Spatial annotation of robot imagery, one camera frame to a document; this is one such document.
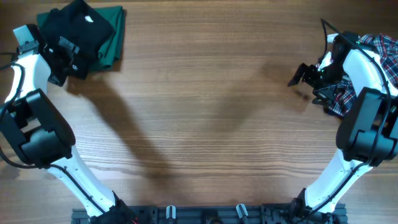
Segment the black bracket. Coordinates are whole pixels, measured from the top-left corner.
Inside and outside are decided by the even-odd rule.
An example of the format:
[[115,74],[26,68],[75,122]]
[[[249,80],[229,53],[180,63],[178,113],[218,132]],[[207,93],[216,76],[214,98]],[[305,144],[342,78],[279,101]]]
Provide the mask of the black bracket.
[[[285,213],[289,210],[289,204],[265,204],[260,206],[246,206],[248,211],[247,222],[249,224],[291,224]],[[130,207],[136,215],[139,224],[170,224],[167,218],[167,208],[155,206],[133,206]],[[347,224],[348,217],[344,204],[338,203],[333,213],[328,214],[329,219],[323,221],[307,220],[300,224]],[[177,207],[177,219],[171,220],[173,224],[244,224],[238,216],[235,206],[230,207]],[[74,209],[71,224],[87,224],[89,217],[84,209]],[[130,222],[110,222],[129,224]]]
[[[37,127],[21,130],[34,119],[40,123]],[[23,163],[38,168],[63,157],[71,158],[76,143],[71,127],[41,89],[28,93],[8,108],[0,131]]]
[[17,48],[17,54],[19,57],[26,52],[33,51],[33,54],[41,54],[42,49],[45,45],[43,37],[40,35],[39,29],[35,24],[26,24],[30,34],[32,35],[34,41],[26,42]]
[[[312,211],[312,208],[309,207],[305,203],[305,188],[301,190],[299,195],[296,198],[293,198],[293,200],[290,203],[289,207],[289,222],[295,223],[295,219],[301,219],[302,217],[307,217],[309,213]],[[328,220],[332,218],[331,213],[321,213],[321,212],[316,212],[313,214],[311,217],[308,217],[308,220],[315,222],[315,223],[326,223]]]
[[145,216],[141,215],[137,217],[114,192],[113,194],[116,204],[112,206],[108,212],[98,217],[91,217],[90,224],[139,224],[155,222],[155,220],[152,219],[152,215],[155,213],[147,212]]
[[79,51],[79,46],[64,37],[60,37],[58,45],[47,45],[43,49],[42,55],[51,68],[50,83],[63,86],[67,76],[75,74],[81,68],[79,60],[75,60]]
[[[358,41],[358,35],[355,33],[344,32],[343,34],[353,42]],[[302,63],[298,66],[295,75],[287,86],[296,85],[302,79],[303,82],[313,88],[312,93],[316,97],[312,103],[329,107],[335,102],[336,91],[339,91],[338,84],[345,74],[343,64],[351,49],[353,47],[344,38],[340,35],[336,36],[333,43],[333,50],[331,51],[332,63],[320,71],[318,71],[315,65],[308,66]]]
[[372,151],[379,129],[375,121],[384,113],[386,97],[379,90],[367,87],[362,89],[337,130],[336,145],[343,151],[344,160],[366,162],[371,158],[370,166],[378,166],[383,160],[391,160],[398,154],[397,100],[392,101],[387,125],[383,127],[377,145]]

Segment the plaid shirt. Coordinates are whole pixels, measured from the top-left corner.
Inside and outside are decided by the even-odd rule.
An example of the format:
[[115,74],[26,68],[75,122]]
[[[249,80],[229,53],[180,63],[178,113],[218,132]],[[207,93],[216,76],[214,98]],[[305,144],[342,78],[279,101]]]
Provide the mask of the plaid shirt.
[[[380,64],[389,81],[398,88],[398,40],[384,34],[374,37],[371,34],[362,36],[359,42],[373,44],[379,52]],[[337,86],[335,101],[328,108],[328,113],[343,117],[356,100],[353,84],[345,77]]]

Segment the wooden table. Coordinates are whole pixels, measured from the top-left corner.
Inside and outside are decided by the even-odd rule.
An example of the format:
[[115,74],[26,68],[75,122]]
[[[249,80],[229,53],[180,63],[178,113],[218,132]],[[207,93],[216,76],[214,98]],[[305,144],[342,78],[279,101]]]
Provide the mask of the wooden table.
[[[2,4],[0,52],[12,29],[65,4]],[[49,84],[96,176],[130,205],[290,202],[332,158],[338,119],[287,88],[323,51],[319,18],[341,30],[398,37],[397,2],[93,2],[127,10],[112,71]],[[2,72],[0,96],[11,88]],[[16,159],[2,137],[1,146]],[[398,220],[398,163],[372,170],[342,198],[350,223]],[[0,163],[0,223],[69,223],[80,202],[44,170]]]

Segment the folded clothing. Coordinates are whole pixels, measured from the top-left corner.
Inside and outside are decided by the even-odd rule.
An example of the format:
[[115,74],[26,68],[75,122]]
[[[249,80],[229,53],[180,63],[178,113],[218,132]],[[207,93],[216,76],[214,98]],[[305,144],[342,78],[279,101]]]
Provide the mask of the folded clothing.
[[[97,54],[98,59],[90,66],[89,70],[112,69],[114,61],[121,58],[125,12],[122,6],[96,8],[94,10],[111,24],[115,32],[113,32],[99,48]],[[43,26],[49,14],[49,12],[46,12],[37,15],[37,24],[39,27]]]
[[[398,88],[398,40],[388,35],[373,36],[366,34],[359,39],[360,43],[371,44],[377,48],[380,55],[380,64],[386,73],[388,81]],[[328,108],[328,113],[343,117],[356,100],[353,84],[349,77],[345,77],[337,88],[341,91],[335,93],[335,101]]]
[[58,47],[61,38],[78,47],[72,75],[86,78],[88,68],[98,59],[101,46],[114,33],[112,25],[83,0],[73,1],[63,9],[52,9],[41,24],[40,33],[50,47]]

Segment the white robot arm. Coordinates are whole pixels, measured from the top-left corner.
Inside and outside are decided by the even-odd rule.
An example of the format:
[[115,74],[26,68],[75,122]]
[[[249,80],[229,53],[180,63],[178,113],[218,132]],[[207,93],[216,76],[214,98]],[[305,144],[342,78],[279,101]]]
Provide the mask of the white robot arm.
[[[326,21],[322,20],[322,23],[338,32]],[[333,44],[333,51],[324,54],[317,69],[314,65],[308,67],[301,64],[289,86],[297,84],[302,78],[303,82],[314,88],[313,93],[317,99],[328,105],[333,99],[336,84],[345,73],[349,76],[358,99],[339,127],[336,135],[339,149],[333,159],[321,176],[303,189],[292,202],[296,206],[292,207],[291,216],[304,217],[299,222],[316,213],[332,213],[337,201],[356,180],[398,153],[395,120],[388,128],[384,128],[387,116],[396,116],[389,108],[391,98],[397,96],[398,90],[386,81],[388,77],[381,69],[380,56],[369,48],[362,49],[355,45],[354,41],[341,33],[330,34],[325,38],[327,43]],[[356,41],[358,35],[351,35],[351,38]],[[385,109],[376,130],[373,122],[377,115],[381,115],[382,105],[385,105]],[[385,129],[385,134],[381,134],[382,129]],[[303,214],[304,207],[308,207],[306,214]]]
[[[60,179],[84,205],[89,217],[99,220],[107,213],[105,216],[109,218],[115,210],[128,207],[83,162],[76,149],[72,129],[46,97],[52,70],[40,53],[32,29],[35,27],[22,26],[14,30],[23,52],[20,52],[16,62],[11,63],[14,81],[6,98],[8,102],[17,95],[14,101],[23,105],[19,109],[31,112],[23,117],[17,114],[15,108],[3,107],[6,112],[0,130],[24,163],[35,164],[35,167],[44,168]],[[17,93],[20,82],[22,88]],[[22,133],[19,129],[31,119],[38,119],[41,126]]]

